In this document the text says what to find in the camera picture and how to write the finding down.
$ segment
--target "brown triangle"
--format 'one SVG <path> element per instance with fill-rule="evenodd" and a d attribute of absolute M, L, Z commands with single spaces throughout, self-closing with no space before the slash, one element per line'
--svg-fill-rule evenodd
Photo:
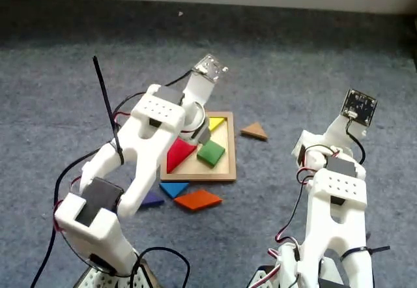
<path fill-rule="evenodd" d="M 259 122 L 255 122 L 242 130 L 240 130 L 240 133 L 243 135 L 252 136 L 257 139 L 267 140 L 268 135 L 264 132 L 262 126 L 259 124 Z"/>

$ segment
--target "gray carpet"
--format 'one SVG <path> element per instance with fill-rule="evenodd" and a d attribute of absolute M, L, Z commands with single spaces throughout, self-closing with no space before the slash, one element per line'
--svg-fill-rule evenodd
<path fill-rule="evenodd" d="M 269 142 L 238 136 L 236 183 L 189 189 L 206 188 L 222 205 L 190 214 L 166 198 L 122 222 L 127 239 L 139 251 L 182 252 L 192 264 L 189 287 L 245 287 L 259 265 L 273 263 L 266 249 L 295 202 L 293 145 L 303 128 L 323 133 L 354 87 L 379 99 L 364 140 L 366 219 L 369 246 L 392 250 L 373 257 L 376 287 L 417 281 L 417 81 L 405 18 L 112 0 L 0 0 L 0 13 L 2 287 L 27 287 L 43 259 L 58 174 L 111 137 L 91 57 L 114 106 L 208 52 L 230 72 L 207 109 L 233 111 L 236 131 L 260 121 Z M 126 186 L 132 172 L 126 166 L 111 179 Z M 289 229 L 299 240 L 305 219 L 306 195 Z M 181 286 L 180 261 L 164 253 L 148 260 L 164 287 Z M 57 237 L 38 286 L 71 287 L 84 269 Z"/>

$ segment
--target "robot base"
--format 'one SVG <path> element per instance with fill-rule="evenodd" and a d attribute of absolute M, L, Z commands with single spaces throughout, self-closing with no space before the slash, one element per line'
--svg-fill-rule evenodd
<path fill-rule="evenodd" d="M 129 278 L 118 278 L 88 268 L 74 285 L 74 288 L 129 288 Z M 161 288 L 146 261 L 141 263 L 134 280 L 135 288 Z"/>

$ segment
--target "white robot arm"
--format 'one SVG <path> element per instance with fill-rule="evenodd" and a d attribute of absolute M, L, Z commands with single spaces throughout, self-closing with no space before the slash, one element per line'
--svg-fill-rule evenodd
<path fill-rule="evenodd" d="M 271 249 L 269 254 L 277 259 L 274 269 L 262 278 L 255 276 L 248 287 L 373 286 L 371 257 L 366 247 L 364 156 L 357 162 L 350 146 L 355 142 L 363 148 L 358 139 L 366 136 L 376 105 L 374 98 L 350 90 L 340 115 L 323 135 L 302 132 L 292 154 L 300 168 L 297 178 L 301 172 L 310 174 L 306 177 L 309 180 L 299 181 L 308 190 L 305 241 L 299 246 L 293 238 L 282 238 L 287 224 L 276 240 L 282 243 L 289 238 L 293 243 Z M 327 249 L 341 257 L 349 286 L 343 285 L 334 261 L 324 256 Z"/>
<path fill-rule="evenodd" d="M 115 139 L 83 166 L 81 195 L 69 193 L 55 212 L 57 224 L 82 257 L 111 274 L 130 275 L 137 255 L 118 216 L 132 216 L 139 208 L 177 137 L 191 144 L 210 139 L 204 104 L 225 72 L 226 67 L 207 55 L 193 67 L 183 92 L 160 85 L 148 88 L 117 133 L 123 160 L 136 162 L 127 191 L 103 179 L 121 165 Z"/>

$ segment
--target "green square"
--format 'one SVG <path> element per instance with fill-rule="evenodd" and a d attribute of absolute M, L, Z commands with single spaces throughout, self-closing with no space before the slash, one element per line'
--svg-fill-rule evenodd
<path fill-rule="evenodd" d="M 209 140 L 197 153 L 197 159 L 206 162 L 211 167 L 216 166 L 226 149 Z"/>

